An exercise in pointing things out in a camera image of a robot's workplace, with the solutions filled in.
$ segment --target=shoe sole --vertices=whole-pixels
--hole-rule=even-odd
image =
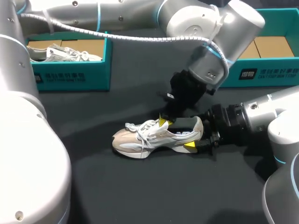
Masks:
[[[173,151],[177,152],[177,153],[197,153],[197,148],[195,147],[190,147],[190,146],[185,146],[185,144],[199,140],[201,138],[201,134],[197,134],[195,135],[193,138],[190,138],[189,140],[186,140],[178,145],[174,145],[174,146],[168,146],[168,145],[163,145],[163,146],[159,146],[159,147],[168,147],[170,149],[172,149]],[[147,158],[153,151],[155,151],[157,148],[153,148],[153,149],[146,149],[146,151],[141,153],[127,153],[127,152],[123,152],[120,151],[116,148],[113,148],[115,151],[117,151],[118,153],[130,157],[130,158],[134,158],[134,159],[145,159]]]

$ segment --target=teal shoe box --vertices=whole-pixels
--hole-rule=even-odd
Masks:
[[[55,40],[100,40],[91,35],[61,32],[30,37],[29,42]],[[112,42],[102,39],[102,61],[96,62],[32,62],[39,91],[108,91],[110,89]]]
[[[221,87],[299,85],[299,10],[284,8],[258,11],[266,24],[251,44],[258,50],[257,57],[240,57]]]

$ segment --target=beige suede panel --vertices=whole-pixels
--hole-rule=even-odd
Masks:
[[[131,133],[126,130],[120,130],[114,135],[114,140],[112,142],[113,148],[123,151],[126,153],[139,153],[141,152],[140,150],[134,150],[132,148],[123,148],[121,147],[121,144],[126,144],[126,143],[136,143],[136,144],[142,144],[140,140],[136,139],[136,133]]]
[[[125,134],[126,132],[128,132],[125,128],[124,129],[121,129],[121,130],[119,130],[117,133],[115,133],[114,135],[113,135],[113,137],[115,137],[115,138],[118,138],[119,136],[122,136],[123,134]]]

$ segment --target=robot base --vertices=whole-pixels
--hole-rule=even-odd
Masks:
[[[0,95],[0,224],[66,224],[68,153],[43,114],[24,98]]]

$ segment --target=white cable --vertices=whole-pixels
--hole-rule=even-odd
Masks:
[[[23,18],[32,18],[40,21],[47,22],[47,19],[38,16],[38,15],[33,15],[33,14],[21,14],[21,17]],[[93,35],[101,38],[108,38],[108,39],[114,39],[114,40],[124,40],[124,41],[139,41],[139,42],[177,42],[177,41],[199,41],[207,44],[210,42],[209,39],[204,38],[204,37],[197,37],[197,36],[182,36],[182,37],[133,37],[133,36],[122,36],[122,35],[113,35],[113,34],[105,34],[105,33],[100,33],[100,32],[94,32],[86,29],[81,29],[81,28],[75,28],[71,27],[68,25],[64,25],[56,20],[51,19],[51,23],[54,26],[60,27],[64,30],[68,30],[71,32],[77,32],[77,33],[83,33],[83,34],[88,34],[88,35]],[[223,63],[224,66],[224,80],[228,76],[229,73],[229,66],[228,62],[221,51],[221,49],[215,44],[213,41],[210,43],[210,47],[215,50]]]
[[[54,27],[53,27],[53,23],[52,23],[52,20],[51,20],[51,17],[48,13],[48,11],[46,9],[43,9],[43,14],[45,16],[45,19],[48,23],[48,26],[49,26],[49,29],[50,29],[50,34],[53,34],[54,33]]]

